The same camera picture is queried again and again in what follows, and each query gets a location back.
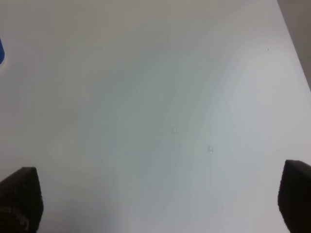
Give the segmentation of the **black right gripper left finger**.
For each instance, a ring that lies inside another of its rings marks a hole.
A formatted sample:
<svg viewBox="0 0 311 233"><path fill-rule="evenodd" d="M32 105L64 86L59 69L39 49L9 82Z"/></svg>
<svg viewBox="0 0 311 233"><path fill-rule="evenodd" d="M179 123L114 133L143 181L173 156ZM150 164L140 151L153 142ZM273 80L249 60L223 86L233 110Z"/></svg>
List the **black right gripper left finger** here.
<svg viewBox="0 0 311 233"><path fill-rule="evenodd" d="M22 167L0 182L0 231L36 233L44 211L35 167Z"/></svg>

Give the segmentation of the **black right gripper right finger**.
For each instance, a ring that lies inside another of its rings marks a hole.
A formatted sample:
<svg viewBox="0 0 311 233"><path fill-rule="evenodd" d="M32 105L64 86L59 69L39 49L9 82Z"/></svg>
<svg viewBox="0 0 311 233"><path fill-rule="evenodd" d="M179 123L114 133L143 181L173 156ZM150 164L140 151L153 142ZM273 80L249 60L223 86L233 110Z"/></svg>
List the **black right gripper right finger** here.
<svg viewBox="0 0 311 233"><path fill-rule="evenodd" d="M277 197L279 211L291 233L311 231L311 166L286 160Z"/></svg>

